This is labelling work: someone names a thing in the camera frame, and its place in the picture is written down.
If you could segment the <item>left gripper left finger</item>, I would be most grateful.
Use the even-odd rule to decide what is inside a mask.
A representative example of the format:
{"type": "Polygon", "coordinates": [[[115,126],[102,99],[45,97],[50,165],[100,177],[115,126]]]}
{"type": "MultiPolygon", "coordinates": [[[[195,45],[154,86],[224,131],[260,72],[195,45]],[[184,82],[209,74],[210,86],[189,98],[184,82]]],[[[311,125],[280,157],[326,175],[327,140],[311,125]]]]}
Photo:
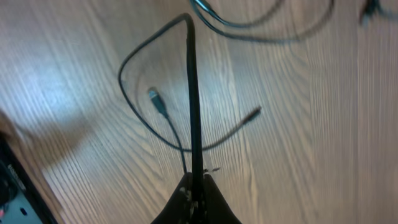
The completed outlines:
{"type": "Polygon", "coordinates": [[[152,224],[189,223],[192,204],[192,173],[183,175],[173,194],[152,224]]]}

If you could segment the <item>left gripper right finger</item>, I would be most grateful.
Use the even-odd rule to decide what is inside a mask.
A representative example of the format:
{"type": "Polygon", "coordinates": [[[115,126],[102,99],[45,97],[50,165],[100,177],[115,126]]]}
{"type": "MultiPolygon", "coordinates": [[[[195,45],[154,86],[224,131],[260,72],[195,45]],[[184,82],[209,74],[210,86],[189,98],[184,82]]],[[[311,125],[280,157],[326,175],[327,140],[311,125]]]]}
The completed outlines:
{"type": "Polygon", "coordinates": [[[208,223],[211,224],[241,224],[241,221],[230,209],[228,203],[224,199],[221,191],[217,187],[212,176],[204,175],[203,179],[206,214],[208,223]]]}

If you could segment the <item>black usb cable removed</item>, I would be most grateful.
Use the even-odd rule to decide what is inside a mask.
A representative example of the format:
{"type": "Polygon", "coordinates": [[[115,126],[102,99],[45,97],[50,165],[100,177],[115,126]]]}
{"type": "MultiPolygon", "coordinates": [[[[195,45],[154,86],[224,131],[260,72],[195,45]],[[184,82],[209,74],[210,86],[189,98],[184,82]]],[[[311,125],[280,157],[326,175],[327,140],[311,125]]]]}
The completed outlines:
{"type": "Polygon", "coordinates": [[[152,102],[152,104],[154,105],[154,107],[156,108],[156,110],[165,118],[165,120],[168,122],[169,127],[172,130],[172,133],[174,135],[174,138],[177,140],[177,149],[180,152],[180,156],[181,156],[181,160],[182,160],[182,167],[183,167],[183,172],[186,174],[187,173],[187,165],[186,165],[186,161],[185,161],[185,155],[184,155],[184,150],[182,147],[182,143],[181,140],[177,134],[177,131],[175,129],[175,126],[172,123],[172,120],[169,116],[169,113],[167,111],[167,107],[164,103],[164,100],[162,99],[160,93],[157,91],[157,89],[155,87],[150,87],[148,89],[148,94],[149,94],[149,98],[152,102]]]}

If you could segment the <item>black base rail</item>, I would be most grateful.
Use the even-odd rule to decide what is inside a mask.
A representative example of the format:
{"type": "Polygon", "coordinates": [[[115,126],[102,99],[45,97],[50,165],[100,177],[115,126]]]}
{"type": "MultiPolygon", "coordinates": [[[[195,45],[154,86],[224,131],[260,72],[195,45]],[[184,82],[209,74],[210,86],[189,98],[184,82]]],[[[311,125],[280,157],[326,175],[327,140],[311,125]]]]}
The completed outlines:
{"type": "Polygon", "coordinates": [[[1,134],[1,224],[23,223],[57,221],[1,134]]]}

